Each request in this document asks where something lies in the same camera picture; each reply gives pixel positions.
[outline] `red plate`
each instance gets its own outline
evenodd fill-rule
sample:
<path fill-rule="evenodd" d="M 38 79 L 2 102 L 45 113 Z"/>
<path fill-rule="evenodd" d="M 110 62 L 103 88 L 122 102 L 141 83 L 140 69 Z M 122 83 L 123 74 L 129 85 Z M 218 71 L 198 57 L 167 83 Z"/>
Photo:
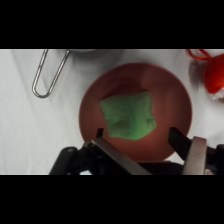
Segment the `red plate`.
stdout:
<path fill-rule="evenodd" d="M 149 91 L 153 96 L 153 113 L 157 128 L 138 141 L 110 138 L 100 101 L 110 96 Z M 192 121 L 192 104 L 181 81 L 159 66 L 132 63 L 119 66 L 99 77 L 86 92 L 79 112 L 84 141 L 96 137 L 104 128 L 104 138 L 136 162 L 163 161 L 173 154 L 168 143 L 170 127 L 187 135 Z"/>

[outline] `wire handle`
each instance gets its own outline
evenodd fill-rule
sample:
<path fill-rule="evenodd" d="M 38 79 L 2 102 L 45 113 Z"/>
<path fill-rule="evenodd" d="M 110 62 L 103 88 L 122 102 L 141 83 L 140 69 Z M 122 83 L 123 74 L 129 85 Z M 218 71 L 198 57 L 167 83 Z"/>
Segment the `wire handle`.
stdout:
<path fill-rule="evenodd" d="M 198 49 L 202 54 L 205 55 L 205 57 L 197 57 L 195 55 L 192 54 L 191 50 L 190 49 L 186 49 L 187 50 L 187 53 L 194 59 L 196 60 L 200 60 L 200 61 L 209 61 L 210 59 L 212 59 L 212 56 L 207 52 L 205 51 L 204 49 Z"/>
<path fill-rule="evenodd" d="M 39 81 L 40 74 L 41 74 L 41 71 L 42 71 L 42 68 L 43 68 L 45 59 L 46 59 L 46 57 L 47 57 L 48 50 L 49 50 L 49 49 L 45 49 L 45 50 L 44 50 L 43 56 L 42 56 L 41 61 L 40 61 L 40 65 L 39 65 L 38 70 L 37 70 L 37 74 L 36 74 L 35 79 L 34 79 L 34 82 L 33 82 L 33 87 L 32 87 L 33 93 L 34 93 L 37 97 L 39 97 L 39 98 L 47 98 L 48 96 L 51 95 L 51 93 L 52 93 L 52 91 L 53 91 L 53 89 L 54 89 L 54 87 L 55 87 L 55 85 L 56 85 L 56 83 L 57 83 L 57 81 L 58 81 L 58 78 L 59 78 L 59 76 L 60 76 L 60 74 L 61 74 L 61 71 L 62 71 L 62 69 L 63 69 L 63 67 L 64 67 L 64 65 L 65 65 L 65 62 L 66 62 L 66 60 L 67 60 L 67 58 L 68 58 L 68 56 L 69 56 L 69 53 L 70 53 L 70 50 L 67 50 L 67 51 L 66 51 L 65 56 L 64 56 L 64 58 L 63 58 L 63 60 L 62 60 L 62 62 L 61 62 L 61 64 L 60 64 L 60 66 L 59 66 L 59 68 L 58 68 L 58 71 L 57 71 L 57 73 L 56 73 L 56 75 L 55 75 L 55 77 L 54 77 L 54 80 L 53 80 L 53 82 L 52 82 L 52 84 L 51 84 L 51 86 L 50 86 L 50 89 L 48 90 L 47 94 L 46 94 L 46 95 L 40 95 L 40 94 L 37 92 L 37 83 L 38 83 L 38 81 Z"/>

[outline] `metal bowl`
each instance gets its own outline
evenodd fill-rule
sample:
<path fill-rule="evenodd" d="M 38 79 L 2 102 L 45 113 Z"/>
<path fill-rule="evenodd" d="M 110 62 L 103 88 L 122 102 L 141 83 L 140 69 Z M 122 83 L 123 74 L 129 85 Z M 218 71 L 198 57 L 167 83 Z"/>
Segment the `metal bowl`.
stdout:
<path fill-rule="evenodd" d="M 61 62 L 61 64 L 60 64 L 60 66 L 59 66 L 59 68 L 58 68 L 58 71 L 57 71 L 57 73 L 56 73 L 56 75 L 55 75 L 55 77 L 54 77 L 54 80 L 53 80 L 53 82 L 52 82 L 52 84 L 51 84 L 51 86 L 50 86 L 50 89 L 48 90 L 47 94 L 45 94 L 45 95 L 40 95 L 40 94 L 37 92 L 37 83 L 38 83 L 38 80 L 39 80 L 39 78 L 40 78 L 40 74 L 41 74 L 41 71 L 42 71 L 42 68 L 43 68 L 45 59 L 46 59 L 46 57 L 47 57 L 48 50 L 49 50 L 49 49 L 45 49 L 45 50 L 44 50 L 43 56 L 42 56 L 42 58 L 41 58 L 41 60 L 40 60 L 40 64 L 39 64 L 39 67 L 38 67 L 38 70 L 37 70 L 37 74 L 36 74 L 35 79 L 34 79 L 34 82 L 33 82 L 33 87 L 32 87 L 33 93 L 34 93 L 37 97 L 39 97 L 39 98 L 47 98 L 48 96 L 51 95 L 51 93 L 52 93 L 52 91 L 53 91 L 53 89 L 54 89 L 54 87 L 55 87 L 55 84 L 57 83 L 58 78 L 59 78 L 59 76 L 60 76 L 60 74 L 61 74 L 61 71 L 62 71 L 62 69 L 63 69 L 63 67 L 64 67 L 64 65 L 65 65 L 65 62 L 66 62 L 66 60 L 67 60 L 67 58 L 68 58 L 68 56 L 69 56 L 69 54 L 70 54 L 70 51 L 74 51 L 74 52 L 89 52 L 89 51 L 94 51 L 94 50 L 96 50 L 96 49 L 67 49 L 67 50 L 66 50 L 66 53 L 65 53 L 65 56 L 64 56 L 64 58 L 63 58 L 63 60 L 62 60 L 62 62 Z"/>

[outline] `white cloth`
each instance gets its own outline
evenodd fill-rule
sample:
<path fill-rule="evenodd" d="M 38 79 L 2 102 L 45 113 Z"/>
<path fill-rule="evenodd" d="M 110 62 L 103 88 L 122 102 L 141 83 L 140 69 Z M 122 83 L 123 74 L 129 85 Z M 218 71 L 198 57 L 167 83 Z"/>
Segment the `white cloth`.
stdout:
<path fill-rule="evenodd" d="M 224 50 L 208 50 L 212 55 Z M 199 63 L 183 49 L 98 50 L 72 53 L 47 99 L 31 87 L 43 50 L 0 50 L 0 174 L 48 174 L 60 151 L 80 148 L 78 113 L 84 93 L 101 74 L 129 62 L 148 62 L 173 72 L 185 84 L 193 103 L 189 137 L 204 137 L 208 145 L 224 143 L 224 104 L 207 94 L 196 78 Z M 50 50 L 38 91 L 46 93 L 65 50 Z M 174 154 L 172 161 L 182 163 Z"/>

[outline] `white surface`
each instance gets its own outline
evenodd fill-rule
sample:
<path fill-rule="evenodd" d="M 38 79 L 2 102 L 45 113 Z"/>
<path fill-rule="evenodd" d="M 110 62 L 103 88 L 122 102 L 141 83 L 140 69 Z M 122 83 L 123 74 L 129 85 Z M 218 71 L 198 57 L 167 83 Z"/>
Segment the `white surface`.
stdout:
<path fill-rule="evenodd" d="M 212 55 L 224 50 L 208 50 Z M 47 99 L 31 91 L 43 50 L 0 50 L 0 174 L 48 174 L 59 152 L 83 144 L 78 112 L 90 84 L 109 69 L 129 62 L 149 62 L 178 76 L 193 103 L 189 137 L 208 139 L 209 146 L 224 143 L 224 104 L 212 101 L 196 77 L 202 69 L 183 49 L 98 50 L 72 53 Z M 46 93 L 65 50 L 51 50 L 39 81 Z M 182 163 L 175 154 L 172 161 Z"/>

